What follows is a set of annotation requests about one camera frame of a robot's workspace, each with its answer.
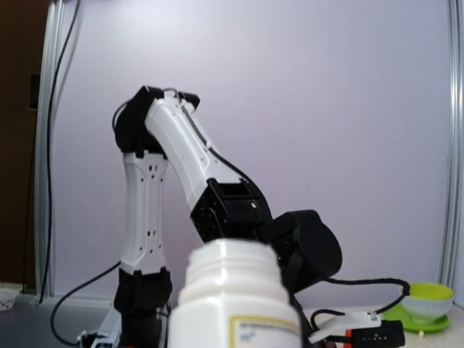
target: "purple wall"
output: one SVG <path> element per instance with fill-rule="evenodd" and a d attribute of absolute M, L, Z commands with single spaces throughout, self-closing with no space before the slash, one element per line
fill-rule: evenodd
<path fill-rule="evenodd" d="M 143 84 L 198 93 L 202 125 L 275 216 L 318 210 L 343 249 L 340 278 L 436 280 L 450 113 L 444 1 L 101 0 L 82 10 L 54 132 L 57 294 L 120 257 L 125 180 L 110 123 Z M 172 170 L 164 204 L 177 298 L 201 242 Z M 115 286 L 113 274 L 80 295 L 108 298 Z M 396 295 L 318 285 L 300 299 Z"/>

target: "bottle label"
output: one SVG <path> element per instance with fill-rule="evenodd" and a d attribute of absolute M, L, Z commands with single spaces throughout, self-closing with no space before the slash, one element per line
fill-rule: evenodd
<path fill-rule="evenodd" d="M 291 321 L 236 316 L 230 320 L 229 348 L 300 348 L 299 326 Z"/>

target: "green saucer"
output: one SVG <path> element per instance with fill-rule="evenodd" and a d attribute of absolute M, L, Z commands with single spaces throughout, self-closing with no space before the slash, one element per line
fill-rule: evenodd
<path fill-rule="evenodd" d="M 383 315 L 384 320 L 401 320 L 405 331 L 424 331 L 434 332 L 446 328 L 450 324 L 450 319 L 447 315 L 435 320 L 433 323 L 420 324 L 411 319 L 410 315 L 406 312 L 402 305 L 397 305 L 385 312 Z"/>

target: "robotic arm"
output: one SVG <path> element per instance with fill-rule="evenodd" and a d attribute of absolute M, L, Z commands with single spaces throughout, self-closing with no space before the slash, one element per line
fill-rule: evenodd
<path fill-rule="evenodd" d="M 274 248 L 307 342 L 312 330 L 294 295 L 339 271 L 339 243 L 313 210 L 273 219 L 258 187 L 215 150 L 196 118 L 198 105 L 194 94 L 144 86 L 115 124 L 128 187 L 127 242 L 115 297 L 122 319 L 120 344 L 158 347 L 160 340 L 158 311 L 172 291 L 161 243 L 161 193 L 168 163 L 181 181 L 203 241 L 253 239 Z"/>

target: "white bottle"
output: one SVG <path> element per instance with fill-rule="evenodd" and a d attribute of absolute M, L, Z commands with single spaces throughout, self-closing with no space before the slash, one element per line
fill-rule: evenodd
<path fill-rule="evenodd" d="M 189 260 L 169 348 L 301 348 L 298 314 L 269 246 L 219 239 Z"/>

